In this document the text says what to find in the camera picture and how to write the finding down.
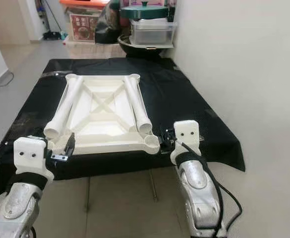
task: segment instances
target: white cylinder tube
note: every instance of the white cylinder tube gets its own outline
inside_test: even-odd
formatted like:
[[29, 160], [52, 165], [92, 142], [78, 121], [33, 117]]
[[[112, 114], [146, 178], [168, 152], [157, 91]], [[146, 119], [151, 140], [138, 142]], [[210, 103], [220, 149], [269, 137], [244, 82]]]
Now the white cylinder tube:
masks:
[[152, 124], [147, 117], [146, 111], [140, 101], [140, 95], [138, 93], [137, 87], [138, 81], [133, 75], [125, 76], [124, 81], [127, 93], [129, 95], [129, 99], [131, 101], [136, 116], [136, 125], [138, 131], [141, 133], [148, 133], [152, 129]]
[[70, 112], [72, 104], [76, 95], [78, 94], [83, 82], [83, 77], [78, 78], [72, 77], [68, 81], [68, 89], [61, 103], [59, 109], [56, 111], [55, 116], [50, 122], [47, 123], [44, 128], [44, 134], [50, 139], [55, 139], [60, 136], [64, 122]]

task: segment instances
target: green lid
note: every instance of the green lid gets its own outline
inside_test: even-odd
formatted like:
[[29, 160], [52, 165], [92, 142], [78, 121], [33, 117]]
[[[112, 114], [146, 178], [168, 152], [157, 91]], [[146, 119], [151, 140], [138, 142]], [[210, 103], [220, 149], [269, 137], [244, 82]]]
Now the green lid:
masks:
[[154, 19], [168, 16], [168, 8], [164, 6], [147, 5], [142, 1], [142, 6], [127, 6], [120, 10], [120, 16], [129, 19]]

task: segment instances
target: orange box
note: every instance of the orange box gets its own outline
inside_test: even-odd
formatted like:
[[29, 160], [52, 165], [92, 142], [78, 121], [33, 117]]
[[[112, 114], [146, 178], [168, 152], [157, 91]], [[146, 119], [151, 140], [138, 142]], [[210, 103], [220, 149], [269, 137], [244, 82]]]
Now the orange box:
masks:
[[89, 1], [80, 1], [80, 0], [59, 0], [60, 3], [73, 6], [73, 5], [80, 5], [80, 6], [91, 6], [91, 7], [99, 7], [103, 8], [106, 4], [109, 3], [110, 0], [89, 0]]

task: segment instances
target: plastic storage box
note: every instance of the plastic storage box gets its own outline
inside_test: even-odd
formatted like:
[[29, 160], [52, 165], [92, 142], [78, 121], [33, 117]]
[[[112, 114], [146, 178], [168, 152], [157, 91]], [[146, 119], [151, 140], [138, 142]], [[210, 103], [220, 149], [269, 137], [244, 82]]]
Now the plastic storage box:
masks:
[[136, 47], [172, 48], [175, 28], [175, 22], [167, 22], [164, 18], [132, 20], [129, 39]]
[[67, 36], [63, 41], [71, 59], [108, 59], [125, 57], [119, 44], [95, 44], [94, 42], [73, 41]]
[[[129, 5], [141, 5], [143, 0], [129, 0]], [[163, 6], [165, 4], [165, 0], [147, 0], [148, 5], [160, 5]]]

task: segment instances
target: black cable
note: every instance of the black cable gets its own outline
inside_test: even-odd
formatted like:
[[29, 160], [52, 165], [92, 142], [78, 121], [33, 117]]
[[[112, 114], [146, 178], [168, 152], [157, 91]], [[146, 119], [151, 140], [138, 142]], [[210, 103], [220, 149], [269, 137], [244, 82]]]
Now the black cable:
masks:
[[5, 87], [5, 86], [7, 86], [7, 85], [10, 84], [10, 82], [14, 79], [14, 77], [15, 77], [14, 73], [13, 73], [13, 72], [10, 72], [10, 74], [11, 74], [11, 79], [10, 79], [7, 83], [0, 85], [0, 87]]
[[233, 222], [242, 214], [243, 212], [243, 208], [241, 206], [241, 204], [239, 203], [238, 199], [230, 192], [228, 191], [222, 184], [220, 184], [218, 182], [218, 185], [220, 186], [221, 189], [223, 189], [233, 200], [234, 202], [237, 204], [239, 211], [230, 219], [230, 221], [227, 224], [227, 231], [229, 231], [231, 225], [233, 224]]
[[214, 234], [213, 234], [213, 238], [216, 238], [217, 237], [217, 234], [218, 234], [218, 232], [219, 232], [219, 230], [221, 229], [221, 226], [222, 226], [223, 211], [224, 211], [223, 198], [222, 198], [222, 193], [221, 193], [220, 187], [219, 187], [218, 182], [216, 181], [215, 177], [213, 176], [212, 172], [210, 171], [210, 169], [209, 169], [206, 161], [205, 160], [201, 160], [202, 157], [199, 156], [194, 150], [192, 150], [185, 143], [182, 142], [181, 145], [185, 149], [187, 149], [188, 151], [190, 151], [191, 153], [193, 153], [199, 159], [199, 161], [202, 164], [203, 170], [210, 176], [210, 178], [211, 178], [211, 180], [212, 180], [212, 182], [214, 184], [215, 190], [216, 190], [216, 192], [218, 194], [219, 205], [220, 205], [220, 215], [219, 215], [218, 223], [217, 223], [216, 227], [214, 228]]
[[37, 238], [36, 230], [34, 227], [31, 227], [32, 237]]
[[51, 9], [51, 7], [50, 7], [50, 5], [49, 5], [49, 3], [48, 3], [48, 1], [45, 0], [45, 2], [46, 2], [46, 4], [47, 4], [48, 8], [50, 9], [50, 12], [51, 12], [52, 16], [54, 17], [54, 19], [55, 19], [55, 21], [56, 21], [56, 23], [57, 23], [57, 25], [58, 25], [60, 31], [62, 31], [62, 29], [61, 29], [61, 27], [60, 27], [60, 25], [59, 25], [59, 23], [58, 23], [58, 21], [57, 21], [55, 15], [54, 15], [54, 12], [52, 11], [52, 9]]

